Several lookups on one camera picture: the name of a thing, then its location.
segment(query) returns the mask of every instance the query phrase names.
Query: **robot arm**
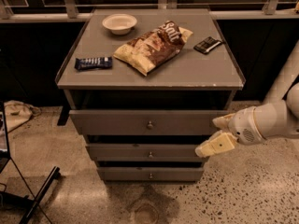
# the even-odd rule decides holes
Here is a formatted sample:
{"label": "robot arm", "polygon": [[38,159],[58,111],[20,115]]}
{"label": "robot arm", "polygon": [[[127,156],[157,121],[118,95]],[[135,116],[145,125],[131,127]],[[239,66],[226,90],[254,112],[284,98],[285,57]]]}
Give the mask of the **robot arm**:
{"label": "robot arm", "polygon": [[213,119],[220,130],[195,149],[207,157],[234,149],[237,143],[260,144],[267,139],[299,138],[299,83],[288,92],[286,101],[252,106]]}

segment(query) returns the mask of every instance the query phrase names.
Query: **bowl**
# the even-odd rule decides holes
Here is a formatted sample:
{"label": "bowl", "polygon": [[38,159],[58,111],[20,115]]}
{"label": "bowl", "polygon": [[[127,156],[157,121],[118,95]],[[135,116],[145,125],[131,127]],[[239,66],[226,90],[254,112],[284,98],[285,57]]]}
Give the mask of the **bowl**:
{"label": "bowl", "polygon": [[129,14],[113,14],[103,19],[103,26],[115,35],[126,35],[137,24],[137,19]]}

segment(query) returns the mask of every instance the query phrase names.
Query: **white pipe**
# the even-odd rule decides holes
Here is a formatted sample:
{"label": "white pipe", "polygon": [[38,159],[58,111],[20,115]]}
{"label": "white pipe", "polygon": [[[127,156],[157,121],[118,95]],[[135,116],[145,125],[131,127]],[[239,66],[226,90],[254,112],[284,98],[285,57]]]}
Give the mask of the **white pipe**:
{"label": "white pipe", "polygon": [[263,103],[274,103],[280,101],[287,93],[292,83],[299,76],[299,41],[293,48],[287,62],[282,67],[278,77],[274,81],[271,89],[266,94]]}

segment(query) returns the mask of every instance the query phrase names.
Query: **speckled floor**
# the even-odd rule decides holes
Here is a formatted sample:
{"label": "speckled floor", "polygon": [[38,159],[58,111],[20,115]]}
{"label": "speckled floor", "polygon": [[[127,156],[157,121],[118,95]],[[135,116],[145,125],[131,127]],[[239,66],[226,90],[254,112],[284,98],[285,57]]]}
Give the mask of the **speckled floor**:
{"label": "speckled floor", "polygon": [[[60,112],[42,108],[9,134],[12,157],[34,192],[53,166],[61,169],[41,204],[52,223],[299,223],[299,140],[213,156],[197,183],[105,184],[71,120],[56,125]],[[0,182],[7,192],[29,194],[12,162]],[[0,204],[0,223],[19,223],[21,210]],[[50,222],[37,211],[31,223]]]}

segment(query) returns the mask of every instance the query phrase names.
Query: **drawer knob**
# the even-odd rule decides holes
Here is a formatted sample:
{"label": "drawer knob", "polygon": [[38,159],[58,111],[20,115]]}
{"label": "drawer knob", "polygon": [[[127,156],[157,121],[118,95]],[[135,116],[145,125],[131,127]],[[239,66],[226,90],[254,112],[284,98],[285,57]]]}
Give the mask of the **drawer knob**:
{"label": "drawer knob", "polygon": [[152,152],[149,153],[149,158],[150,158],[150,159],[153,158],[153,154],[152,154]]}
{"label": "drawer knob", "polygon": [[152,128],[153,128],[153,124],[152,124],[151,121],[148,122],[147,128],[148,128],[149,130],[152,130]]}

